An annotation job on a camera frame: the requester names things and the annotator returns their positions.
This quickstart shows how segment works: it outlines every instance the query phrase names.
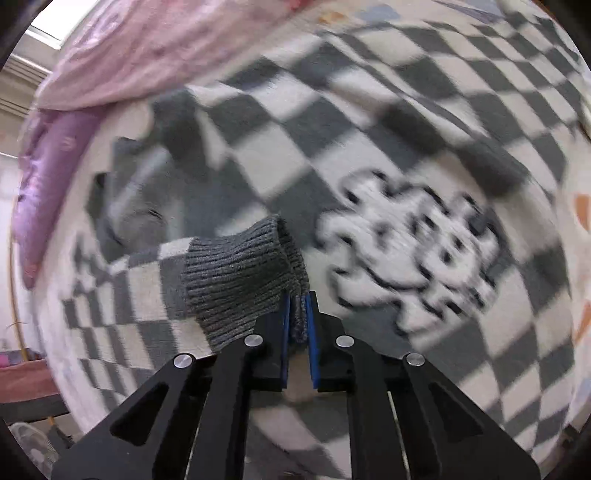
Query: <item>black metal bracket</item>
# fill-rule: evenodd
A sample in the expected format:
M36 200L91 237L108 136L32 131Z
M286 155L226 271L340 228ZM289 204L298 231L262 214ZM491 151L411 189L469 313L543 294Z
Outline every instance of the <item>black metal bracket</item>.
M217 356L177 355L67 449L52 479L241 479L250 393L286 386L291 301ZM531 457L425 357L376 353L320 313L313 292L306 310L314 386L347 393L355 480L540 478Z

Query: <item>gray knit sock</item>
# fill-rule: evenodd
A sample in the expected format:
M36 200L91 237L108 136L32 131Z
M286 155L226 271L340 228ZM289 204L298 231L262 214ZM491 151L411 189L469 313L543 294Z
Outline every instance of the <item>gray knit sock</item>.
M278 216L237 235L194 238L181 280L191 313L214 350L245 335L258 316L277 308L286 290L297 300L291 338L297 343L307 339L303 306L308 276L300 251Z

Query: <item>checkered blanket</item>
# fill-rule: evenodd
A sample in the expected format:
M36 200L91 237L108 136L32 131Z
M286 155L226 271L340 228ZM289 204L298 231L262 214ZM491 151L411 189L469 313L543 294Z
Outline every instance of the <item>checkered blanket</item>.
M381 352L423 352L541 461L571 400L553 201L578 77L552 21L522 14L304 35L180 95L209 173L176 232L229 235L278 212L322 311ZM135 155L169 140L127 141ZM80 234L64 315L108 410L177 352L212 352L179 280L189 241L108 264ZM350 478L343 399L314 395L306 362L292 363L283 395L254 398L246 477Z

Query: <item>pink blanket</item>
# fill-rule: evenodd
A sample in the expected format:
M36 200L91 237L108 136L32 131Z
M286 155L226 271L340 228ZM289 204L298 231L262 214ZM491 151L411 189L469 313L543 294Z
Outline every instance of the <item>pink blanket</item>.
M111 0L37 92L74 110L138 98L227 61L291 12L287 0Z
M263 37L308 0L108 0L35 96L13 217L32 288L72 175L109 104L181 86Z

